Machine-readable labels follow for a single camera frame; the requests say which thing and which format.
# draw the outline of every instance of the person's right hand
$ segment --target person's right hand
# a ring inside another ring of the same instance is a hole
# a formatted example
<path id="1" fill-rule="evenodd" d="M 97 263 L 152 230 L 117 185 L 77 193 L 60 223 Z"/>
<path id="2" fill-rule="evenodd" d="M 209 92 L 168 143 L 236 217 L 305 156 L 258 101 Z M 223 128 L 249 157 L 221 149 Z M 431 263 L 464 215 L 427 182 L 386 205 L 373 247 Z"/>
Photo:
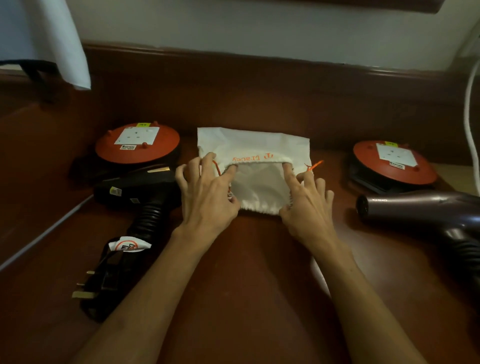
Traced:
<path id="1" fill-rule="evenodd" d="M 279 215 L 288 231 L 313 255 L 334 250 L 335 245 L 342 243 L 332 221 L 333 191 L 325 192 L 325 180 L 319 178 L 315 181 L 311 171 L 295 177 L 290 163 L 283 163 L 283 173 L 290 188 L 292 205 L 283 206 Z"/>

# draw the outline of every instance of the white drawstring pouch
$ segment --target white drawstring pouch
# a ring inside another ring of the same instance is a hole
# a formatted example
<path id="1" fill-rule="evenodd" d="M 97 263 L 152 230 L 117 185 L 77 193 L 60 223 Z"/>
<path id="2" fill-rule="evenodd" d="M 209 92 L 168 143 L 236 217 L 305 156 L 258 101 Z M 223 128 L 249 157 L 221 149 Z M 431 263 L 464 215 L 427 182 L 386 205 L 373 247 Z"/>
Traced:
<path id="1" fill-rule="evenodd" d="M 230 165 L 238 165 L 231 192 L 241 208 L 264 214 L 278 215 L 290 202 L 282 163 L 291 163 L 295 173 L 312 165 L 310 140 L 288 134 L 198 128 L 197 145 L 201 158 L 209 152 L 216 154 L 222 173 Z"/>

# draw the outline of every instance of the wall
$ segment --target wall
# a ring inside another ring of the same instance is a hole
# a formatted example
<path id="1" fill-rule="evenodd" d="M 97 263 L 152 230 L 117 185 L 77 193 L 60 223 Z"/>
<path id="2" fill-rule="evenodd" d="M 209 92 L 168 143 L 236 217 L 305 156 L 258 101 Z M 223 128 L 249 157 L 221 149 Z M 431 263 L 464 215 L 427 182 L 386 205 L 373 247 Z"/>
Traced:
<path id="1" fill-rule="evenodd" d="M 84 40 L 386 68 L 445 70 L 480 1 L 438 14 L 281 0 L 67 0 Z"/>

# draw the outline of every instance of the white cable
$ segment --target white cable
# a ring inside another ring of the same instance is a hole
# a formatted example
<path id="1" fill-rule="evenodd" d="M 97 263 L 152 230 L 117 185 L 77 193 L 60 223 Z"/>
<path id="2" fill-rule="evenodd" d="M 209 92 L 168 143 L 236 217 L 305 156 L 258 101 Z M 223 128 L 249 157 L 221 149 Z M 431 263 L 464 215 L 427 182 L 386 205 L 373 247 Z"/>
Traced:
<path id="1" fill-rule="evenodd" d="M 472 132 L 470 130 L 470 99 L 472 96 L 473 82 L 475 81 L 475 75 L 477 74 L 478 67 L 480 66 L 480 60 L 475 62 L 470 77 L 468 78 L 467 91 L 465 93 L 465 109 L 463 111 L 463 126 L 465 128 L 465 136 L 467 137 L 468 147 L 472 155 L 473 161 L 473 179 L 475 180 L 475 187 L 477 188 L 477 195 L 480 196 L 480 167 L 479 156 L 473 141 Z"/>

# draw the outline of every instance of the hair dryer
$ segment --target hair dryer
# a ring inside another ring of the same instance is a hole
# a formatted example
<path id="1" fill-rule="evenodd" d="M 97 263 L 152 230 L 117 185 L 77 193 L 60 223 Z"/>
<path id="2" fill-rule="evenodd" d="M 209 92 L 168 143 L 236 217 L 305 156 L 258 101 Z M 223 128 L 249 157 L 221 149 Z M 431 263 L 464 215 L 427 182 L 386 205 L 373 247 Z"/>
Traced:
<path id="1" fill-rule="evenodd" d="M 462 192 L 414 191 L 360 196 L 357 213 L 363 221 L 420 225 L 437 231 L 441 248 L 454 267 L 469 280 L 480 302 L 480 197 Z"/>

